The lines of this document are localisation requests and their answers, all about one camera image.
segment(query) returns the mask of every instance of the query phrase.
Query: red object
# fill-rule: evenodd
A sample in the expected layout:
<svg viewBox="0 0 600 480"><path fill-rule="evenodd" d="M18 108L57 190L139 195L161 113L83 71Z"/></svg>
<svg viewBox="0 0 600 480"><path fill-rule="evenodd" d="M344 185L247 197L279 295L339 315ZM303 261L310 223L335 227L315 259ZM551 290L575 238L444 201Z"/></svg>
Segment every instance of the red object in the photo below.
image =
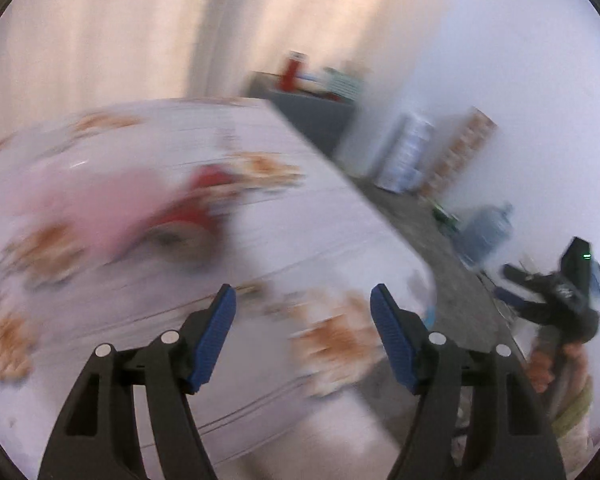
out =
<svg viewBox="0 0 600 480"><path fill-rule="evenodd" d="M236 177L221 166L198 168L187 195L149 225L150 235L178 260L208 260L224 236L224 219L239 196Z"/></svg>
<svg viewBox="0 0 600 480"><path fill-rule="evenodd" d="M304 61L304 54L291 52L286 64L285 73L280 76L279 87L283 92L293 92L296 89L296 75Z"/></svg>

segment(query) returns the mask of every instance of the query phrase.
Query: red bottle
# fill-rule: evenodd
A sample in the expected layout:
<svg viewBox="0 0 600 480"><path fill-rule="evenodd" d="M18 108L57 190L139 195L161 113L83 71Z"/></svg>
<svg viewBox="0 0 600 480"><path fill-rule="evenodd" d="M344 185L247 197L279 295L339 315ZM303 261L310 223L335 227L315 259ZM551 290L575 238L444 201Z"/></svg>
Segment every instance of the red bottle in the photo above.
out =
<svg viewBox="0 0 600 480"><path fill-rule="evenodd" d="M283 92L293 92L296 89L296 75L306 59L304 54L299 52L289 53L289 59L286 63L286 71L280 76L279 88Z"/></svg>

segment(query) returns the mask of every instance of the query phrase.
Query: blue finger pad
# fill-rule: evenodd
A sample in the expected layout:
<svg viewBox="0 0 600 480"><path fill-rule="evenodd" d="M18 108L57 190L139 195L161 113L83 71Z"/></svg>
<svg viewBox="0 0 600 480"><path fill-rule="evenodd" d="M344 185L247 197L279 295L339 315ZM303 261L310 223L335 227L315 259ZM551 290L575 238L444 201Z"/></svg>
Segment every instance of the blue finger pad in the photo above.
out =
<svg viewBox="0 0 600 480"><path fill-rule="evenodd" d="M235 317L235 290L229 288L220 298L215 312L209 320L205 333L195 350L195 369L189 377L194 392L209 382L222 350L226 335Z"/></svg>
<svg viewBox="0 0 600 480"><path fill-rule="evenodd" d="M418 383L413 371L416 352L378 285L371 291L371 316L389 356L395 379L414 393Z"/></svg>

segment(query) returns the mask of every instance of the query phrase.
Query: gray cabinet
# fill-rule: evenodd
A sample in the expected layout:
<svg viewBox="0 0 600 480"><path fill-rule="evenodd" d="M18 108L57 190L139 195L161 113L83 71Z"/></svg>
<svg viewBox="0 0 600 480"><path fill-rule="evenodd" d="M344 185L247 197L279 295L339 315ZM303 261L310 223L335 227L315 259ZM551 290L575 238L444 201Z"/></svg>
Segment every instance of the gray cabinet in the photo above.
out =
<svg viewBox="0 0 600 480"><path fill-rule="evenodd" d="M331 158L353 118L355 105L331 101L308 92L283 92L277 88L277 81L278 76L256 72L247 97L271 101L296 130Z"/></svg>

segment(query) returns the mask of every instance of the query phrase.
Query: white wall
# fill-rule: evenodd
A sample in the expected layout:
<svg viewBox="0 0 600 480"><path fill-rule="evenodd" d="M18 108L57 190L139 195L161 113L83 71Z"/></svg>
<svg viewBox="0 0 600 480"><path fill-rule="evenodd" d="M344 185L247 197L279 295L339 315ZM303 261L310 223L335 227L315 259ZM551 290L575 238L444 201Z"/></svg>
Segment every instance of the white wall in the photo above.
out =
<svg viewBox="0 0 600 480"><path fill-rule="evenodd" d="M573 235L600 261L600 17L589 1L454 0L396 110L439 126L431 161L471 106L500 129L444 203L514 205L514 239L491 268L526 253L551 270ZM595 427L600 333L589 350Z"/></svg>

